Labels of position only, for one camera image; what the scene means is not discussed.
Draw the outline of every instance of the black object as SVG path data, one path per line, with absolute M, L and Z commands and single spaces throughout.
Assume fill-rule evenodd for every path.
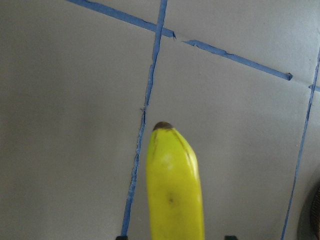
M 115 240 L 128 240 L 128 236 L 117 236 Z
M 238 240 L 236 236 L 224 236 L 224 240 Z
M 317 240 L 316 235 L 312 229 L 311 225 L 311 211 L 312 203 L 315 198 L 315 194 L 320 188 L 319 176 L 320 176 L 320 167 L 317 170 L 317 174 L 314 175 L 315 179 L 310 180 L 314 182 L 313 185 L 308 186 L 308 194 L 305 196 L 304 204 L 301 208 L 298 227 L 296 229 L 297 240 Z
M 310 223 L 313 233 L 320 240 L 320 188 L 316 191 L 311 205 Z

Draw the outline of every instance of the yellow banana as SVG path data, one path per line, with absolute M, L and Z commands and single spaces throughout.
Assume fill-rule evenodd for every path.
M 155 125 L 146 157 L 152 240 L 204 240 L 198 162 L 184 137 L 167 122 Z

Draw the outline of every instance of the banana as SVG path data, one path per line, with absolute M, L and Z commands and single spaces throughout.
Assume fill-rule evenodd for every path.
M 196 155 L 167 122 L 155 125 L 146 157 L 152 240 L 204 240 L 204 214 Z

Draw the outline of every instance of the gray surface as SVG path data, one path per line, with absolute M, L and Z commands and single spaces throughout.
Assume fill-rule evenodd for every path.
M 156 22 L 159 0 L 98 2 Z M 280 239 L 320 45 L 320 3 L 168 1 L 129 237 L 149 240 L 145 156 L 171 122 L 199 161 L 206 239 Z M 154 33 L 58 0 L 0 2 L 0 239 L 114 239 L 122 224 Z M 197 39 L 292 81 L 182 43 Z M 286 240 L 320 182 L 320 96 Z
M 318 0 L 168 1 L 164 27 L 312 83 Z
M 157 24 L 160 0 L 95 0 L 100 4 Z
M 154 33 L 63 0 L 0 9 L 0 239 L 113 239 Z
M 280 239 L 307 86 L 169 38 L 162 39 L 155 77 L 142 159 L 152 126 L 171 122 L 198 157 L 206 239 Z M 142 161 L 129 232 L 133 239 L 149 239 L 145 188 Z

